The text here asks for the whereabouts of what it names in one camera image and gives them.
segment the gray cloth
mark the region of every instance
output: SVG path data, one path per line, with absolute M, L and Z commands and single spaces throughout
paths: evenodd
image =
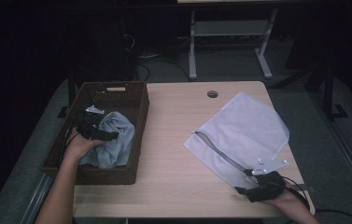
M 120 112 L 111 112 L 100 122 L 99 129 L 120 134 L 117 139 L 93 148 L 79 164 L 91 164 L 101 169 L 126 165 L 134 138 L 133 124 Z

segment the brown basket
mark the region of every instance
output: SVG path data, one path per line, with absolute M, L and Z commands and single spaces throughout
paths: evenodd
M 94 105 L 108 114 L 119 111 L 134 125 L 134 140 L 127 165 L 111 169 L 98 169 L 90 165 L 79 166 L 77 185 L 131 185 L 135 183 L 141 140 L 146 126 L 149 99 L 146 82 L 88 82 L 84 83 L 71 106 L 41 170 L 54 178 L 57 175 L 65 133 L 78 111 Z

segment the dark background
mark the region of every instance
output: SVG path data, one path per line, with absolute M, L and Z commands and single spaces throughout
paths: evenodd
M 79 82 L 133 78 L 134 57 L 122 50 L 122 30 L 117 21 L 121 15 L 80 17 L 57 9 L 59 6 L 38 1 L 0 1 L 0 190 L 51 95 L 70 73 L 77 75 Z M 155 24 L 161 27 L 156 31 L 161 32 L 147 33 L 155 21 L 152 18 L 159 15 L 148 14 L 134 14 L 144 18 L 134 24 L 140 27 L 135 31 L 141 45 L 183 35 L 183 29 L 178 33 L 166 29 L 169 22 L 189 27 L 189 13 L 181 12 L 176 20 L 174 15 L 161 14 L 165 23 Z M 291 35 L 295 39 L 290 68 L 304 68 L 314 62 L 330 65 L 352 90 L 352 2 L 298 10 L 285 7 L 276 21 L 273 38 Z M 111 51 L 102 51 L 102 46 Z M 79 50 L 94 62 L 87 63 Z M 98 69 L 96 63 L 104 64 L 100 62 L 103 58 L 108 67 Z

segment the white plastic bag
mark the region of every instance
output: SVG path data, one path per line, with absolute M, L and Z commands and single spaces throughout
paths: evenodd
M 258 159 L 274 160 L 289 141 L 289 130 L 275 110 L 243 92 L 238 92 L 198 131 L 247 169 L 253 169 Z M 232 187 L 256 187 L 198 134 L 193 133 L 184 146 Z

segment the table top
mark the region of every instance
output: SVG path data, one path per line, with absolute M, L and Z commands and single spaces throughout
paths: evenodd
M 218 97 L 209 98 L 208 91 L 217 91 Z M 74 216 L 283 216 L 270 205 L 251 203 L 238 194 L 183 146 L 191 131 L 200 128 L 239 91 L 272 105 L 265 86 L 258 81 L 148 84 L 150 104 L 136 183 L 76 186 Z M 289 162 L 279 173 L 302 184 L 289 145 L 278 159 Z

